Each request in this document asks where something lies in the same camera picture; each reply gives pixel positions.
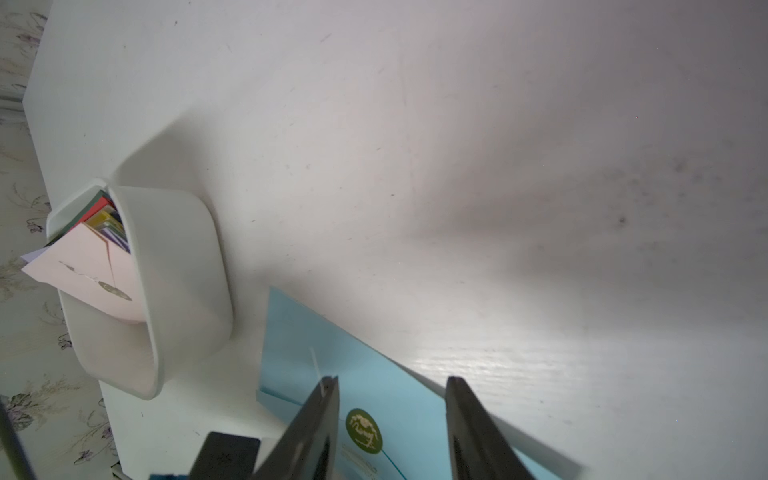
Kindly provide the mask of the pink envelope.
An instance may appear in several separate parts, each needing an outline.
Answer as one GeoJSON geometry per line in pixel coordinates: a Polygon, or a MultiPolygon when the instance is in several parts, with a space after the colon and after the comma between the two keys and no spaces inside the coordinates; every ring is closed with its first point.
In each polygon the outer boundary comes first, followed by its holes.
{"type": "Polygon", "coordinates": [[[47,247],[22,271],[119,321],[146,321],[133,257],[84,223],[47,247]]]}

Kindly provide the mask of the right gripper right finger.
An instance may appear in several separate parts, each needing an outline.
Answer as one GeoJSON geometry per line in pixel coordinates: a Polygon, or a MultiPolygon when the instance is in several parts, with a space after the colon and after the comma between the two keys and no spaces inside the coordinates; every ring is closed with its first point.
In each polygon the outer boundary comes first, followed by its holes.
{"type": "Polygon", "coordinates": [[[445,403],[453,479],[534,479],[462,377],[448,378],[445,403]]]}

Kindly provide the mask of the white rectangular storage tray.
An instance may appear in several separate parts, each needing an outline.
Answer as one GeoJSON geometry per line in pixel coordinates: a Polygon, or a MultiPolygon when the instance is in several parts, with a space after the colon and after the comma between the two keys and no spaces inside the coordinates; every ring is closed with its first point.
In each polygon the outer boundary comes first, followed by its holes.
{"type": "Polygon", "coordinates": [[[60,304],[85,372],[151,400],[231,336],[233,309],[217,231],[206,205],[189,192],[94,179],[48,214],[47,238],[100,191],[111,197],[124,222],[146,321],[126,324],[65,292],[60,304]]]}

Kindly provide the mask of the red envelope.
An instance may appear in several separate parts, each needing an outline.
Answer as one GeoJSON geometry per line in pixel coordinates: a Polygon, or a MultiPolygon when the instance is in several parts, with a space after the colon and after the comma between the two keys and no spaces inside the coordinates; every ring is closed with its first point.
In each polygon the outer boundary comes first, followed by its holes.
{"type": "Polygon", "coordinates": [[[97,214],[105,207],[113,207],[114,203],[108,195],[98,195],[78,214],[75,225],[83,223],[97,214]]]}

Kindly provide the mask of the light blue envelope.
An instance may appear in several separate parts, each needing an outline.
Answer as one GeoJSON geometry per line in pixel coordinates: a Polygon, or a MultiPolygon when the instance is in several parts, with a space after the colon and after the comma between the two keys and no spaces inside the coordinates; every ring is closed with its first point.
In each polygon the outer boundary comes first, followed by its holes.
{"type": "MultiPolygon", "coordinates": [[[[338,378],[340,394],[333,478],[453,479],[446,387],[434,392],[310,308],[271,290],[259,402],[288,428],[326,376],[338,378]]],[[[534,479],[554,477],[510,447],[534,479]]]]}

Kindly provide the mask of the yellow envelope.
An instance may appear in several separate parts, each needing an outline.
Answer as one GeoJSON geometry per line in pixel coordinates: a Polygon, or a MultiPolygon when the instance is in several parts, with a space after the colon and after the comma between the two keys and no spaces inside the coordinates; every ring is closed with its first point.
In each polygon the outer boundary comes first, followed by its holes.
{"type": "Polygon", "coordinates": [[[113,216],[112,211],[109,211],[107,208],[104,208],[98,211],[97,213],[95,213],[88,220],[86,220],[85,224],[87,224],[89,227],[93,228],[94,230],[100,230],[106,225],[112,225],[118,228],[120,226],[120,221],[113,216]]]}

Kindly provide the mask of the dark green envelope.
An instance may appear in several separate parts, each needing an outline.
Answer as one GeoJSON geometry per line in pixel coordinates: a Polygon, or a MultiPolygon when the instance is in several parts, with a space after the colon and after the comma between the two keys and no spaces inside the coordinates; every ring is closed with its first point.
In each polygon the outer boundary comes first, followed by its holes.
{"type": "Polygon", "coordinates": [[[75,220],[78,214],[98,195],[108,195],[110,197],[103,189],[92,187],[53,209],[46,220],[46,245],[52,245],[77,226],[75,225],[75,220]]]}

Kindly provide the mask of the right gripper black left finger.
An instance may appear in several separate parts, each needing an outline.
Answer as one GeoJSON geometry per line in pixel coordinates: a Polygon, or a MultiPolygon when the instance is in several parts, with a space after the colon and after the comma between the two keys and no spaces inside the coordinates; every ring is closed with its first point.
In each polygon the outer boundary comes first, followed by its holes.
{"type": "Polygon", "coordinates": [[[252,479],[333,478],[340,409],[337,377],[323,377],[252,479]]]}

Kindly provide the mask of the lilac purple envelope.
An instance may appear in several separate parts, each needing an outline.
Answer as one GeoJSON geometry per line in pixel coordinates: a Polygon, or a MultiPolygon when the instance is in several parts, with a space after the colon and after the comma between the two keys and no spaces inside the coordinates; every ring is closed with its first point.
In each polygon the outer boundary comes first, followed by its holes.
{"type": "Polygon", "coordinates": [[[97,232],[112,241],[126,252],[130,252],[129,242],[125,233],[115,225],[104,223],[96,228],[97,232]]]}

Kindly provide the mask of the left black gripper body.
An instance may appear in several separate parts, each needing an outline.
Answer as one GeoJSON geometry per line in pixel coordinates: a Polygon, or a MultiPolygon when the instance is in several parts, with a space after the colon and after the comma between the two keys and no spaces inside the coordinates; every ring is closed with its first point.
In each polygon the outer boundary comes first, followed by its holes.
{"type": "Polygon", "coordinates": [[[257,438],[210,432],[188,474],[157,474],[150,480],[245,480],[256,469],[257,438]]]}

